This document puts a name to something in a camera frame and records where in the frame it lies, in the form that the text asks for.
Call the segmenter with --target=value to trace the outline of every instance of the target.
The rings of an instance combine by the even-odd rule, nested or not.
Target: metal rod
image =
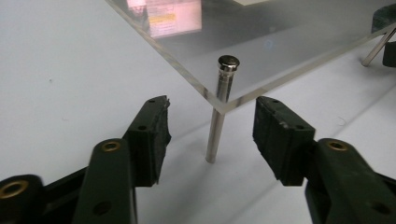
[[[392,38],[392,36],[395,33],[396,33],[396,28],[393,28],[393,30],[390,30],[386,34],[384,34],[384,36],[382,36],[379,43],[375,45],[375,47],[372,49],[369,55],[367,55],[367,57],[361,62],[361,65],[367,67],[370,64],[370,62],[373,60],[373,58],[375,58],[378,52],[382,48],[384,48],[384,46],[388,43],[388,41]]]
[[[223,103],[227,103],[233,85],[233,75],[239,65],[239,60],[234,56],[223,55],[219,57],[219,82],[217,97]],[[206,160],[214,163],[219,148],[222,125],[225,115],[222,115],[213,108],[212,122],[210,124],[210,134],[207,143]]]

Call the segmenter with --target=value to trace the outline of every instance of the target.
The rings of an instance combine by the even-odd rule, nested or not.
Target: brass insert
[[[26,180],[16,180],[0,188],[0,199],[7,199],[24,192],[29,182]]]
[[[337,151],[346,151],[347,146],[341,142],[335,142],[331,141],[327,143],[327,146],[330,147],[331,149],[337,150]]]
[[[120,148],[120,143],[118,142],[107,142],[102,145],[102,150],[105,152],[111,152]]]

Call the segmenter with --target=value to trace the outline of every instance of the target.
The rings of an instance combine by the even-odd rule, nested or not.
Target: rod tip
[[[219,57],[219,69],[223,71],[234,72],[239,64],[239,60],[232,55],[223,55]]]

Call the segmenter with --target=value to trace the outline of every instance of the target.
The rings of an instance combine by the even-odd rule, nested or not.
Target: metal support leg
[[[234,56],[224,55],[219,58],[219,82],[217,96],[223,103],[227,103],[230,89],[233,85],[233,75],[239,65],[238,59]],[[214,163],[218,152],[219,140],[225,115],[222,115],[215,108],[212,114],[210,125],[209,141],[207,144],[206,160]]]
[[[396,27],[392,30],[388,31],[379,41],[378,44],[372,49],[372,51],[367,55],[367,57],[361,62],[361,65],[367,67],[369,63],[373,60],[373,58],[378,54],[378,52],[384,48],[385,44],[392,38],[392,36],[396,33]]]

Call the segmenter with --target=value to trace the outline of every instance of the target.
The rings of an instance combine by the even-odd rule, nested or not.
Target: gray surface
[[[205,161],[212,106],[105,2],[0,1],[0,179],[45,184],[86,166],[100,141],[120,137],[143,103],[171,100],[173,139],[160,185],[138,189],[140,223],[310,222],[303,188],[274,180],[252,141],[254,104],[224,122],[217,163]],[[396,72],[377,40],[268,96],[317,128],[316,139],[354,145],[396,177]]]

